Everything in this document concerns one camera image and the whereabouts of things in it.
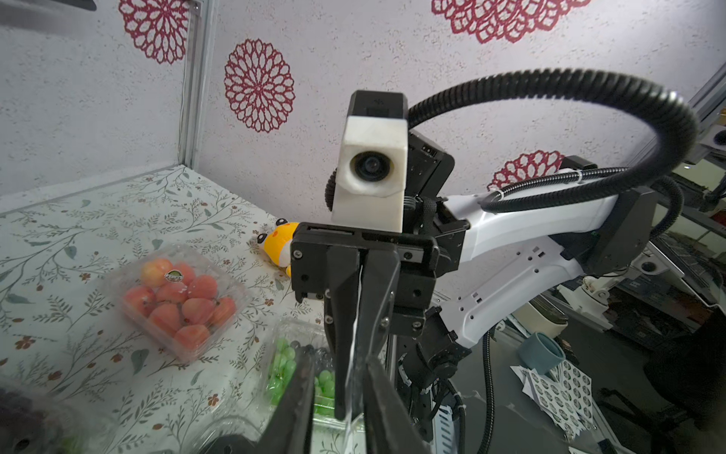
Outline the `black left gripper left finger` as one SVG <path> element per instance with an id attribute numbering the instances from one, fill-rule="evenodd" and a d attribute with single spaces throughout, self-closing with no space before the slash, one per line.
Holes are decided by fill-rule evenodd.
<path id="1" fill-rule="evenodd" d="M 315 403 L 314 357 L 302 352 L 279 405 L 253 452 L 260 454 L 311 452 Z"/>

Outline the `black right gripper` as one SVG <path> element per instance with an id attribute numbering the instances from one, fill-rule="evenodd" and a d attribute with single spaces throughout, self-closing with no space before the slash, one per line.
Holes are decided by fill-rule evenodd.
<path id="1" fill-rule="evenodd" d="M 357 276 L 364 268 L 361 374 L 388 336 L 416 337 L 437 279 L 459 268 L 468 222 L 431 222 L 426 234 L 302 223 L 291 242 L 296 299 L 319 297 L 332 318 L 326 336 L 335 354 L 335 417 L 345 420 L 345 382 L 355 319 Z"/>

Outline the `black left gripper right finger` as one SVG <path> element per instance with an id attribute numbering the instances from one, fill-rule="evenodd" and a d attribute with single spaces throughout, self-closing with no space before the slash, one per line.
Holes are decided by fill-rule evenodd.
<path id="1" fill-rule="evenodd" d="M 377 357 L 366 360 L 363 376 L 366 452 L 424 454 L 428 444 L 416 431 L 388 374 Z"/>

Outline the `sticker label sheet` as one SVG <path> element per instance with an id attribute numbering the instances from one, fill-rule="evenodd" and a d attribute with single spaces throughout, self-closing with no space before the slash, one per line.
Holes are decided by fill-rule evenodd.
<path id="1" fill-rule="evenodd" d="M 345 382 L 345 433 L 344 453 L 354 452 L 355 427 L 363 411 L 362 378 L 361 378 L 361 328 L 362 296 L 364 268 L 361 267 L 357 276 L 357 299 L 355 299 L 355 319 L 352 323 L 352 342 L 349 352 L 349 365 Z"/>

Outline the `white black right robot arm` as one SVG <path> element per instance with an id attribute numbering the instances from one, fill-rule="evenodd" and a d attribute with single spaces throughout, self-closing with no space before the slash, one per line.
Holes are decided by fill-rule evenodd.
<path id="1" fill-rule="evenodd" d="M 323 298 L 334 355 L 338 419 L 364 410 L 363 376 L 389 334 L 414 338 L 404 360 L 410 385 L 451 378 L 498 322 L 563 282 L 613 272 L 665 233 L 683 209 L 671 179 L 580 204 L 494 214 L 478 196 L 408 200 L 408 230 L 391 233 L 304 222 L 291 241 L 298 298 Z M 472 296 L 430 308 L 436 280 L 484 253 L 516 256 Z"/>

